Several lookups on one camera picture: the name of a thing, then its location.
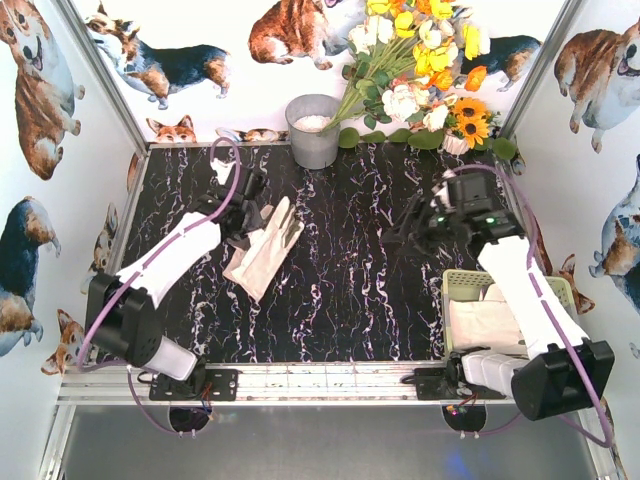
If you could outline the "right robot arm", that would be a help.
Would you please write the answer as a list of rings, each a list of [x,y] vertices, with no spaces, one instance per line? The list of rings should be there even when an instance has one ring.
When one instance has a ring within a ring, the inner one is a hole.
[[[534,262],[523,227],[488,196],[483,174],[453,175],[431,194],[414,194],[383,240],[410,256],[465,240],[502,294],[526,356],[498,353],[487,341],[474,340],[457,365],[463,382],[513,398],[532,421],[602,408],[613,350],[605,341],[590,340],[560,303]]]

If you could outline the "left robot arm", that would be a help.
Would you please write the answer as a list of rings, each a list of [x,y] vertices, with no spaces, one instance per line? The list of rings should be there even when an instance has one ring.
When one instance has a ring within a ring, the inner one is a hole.
[[[233,166],[224,184],[197,198],[156,246],[116,274],[100,273],[89,284],[83,365],[96,346],[128,365],[187,382],[198,357],[164,335],[156,310],[174,284],[205,254],[224,243],[241,243],[262,226],[257,197],[266,178]]]

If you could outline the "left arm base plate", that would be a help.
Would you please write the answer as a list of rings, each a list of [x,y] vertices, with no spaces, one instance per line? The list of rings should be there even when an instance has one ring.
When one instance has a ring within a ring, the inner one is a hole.
[[[185,381],[164,374],[153,380],[149,390],[151,401],[235,401],[239,386],[237,369],[201,369]]]

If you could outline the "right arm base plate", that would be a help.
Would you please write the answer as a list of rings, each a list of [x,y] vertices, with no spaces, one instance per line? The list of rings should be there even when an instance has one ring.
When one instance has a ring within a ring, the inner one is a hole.
[[[506,396],[482,386],[469,386],[449,380],[443,368],[417,368],[413,384],[419,400],[464,400],[475,395],[478,400],[504,400]]]

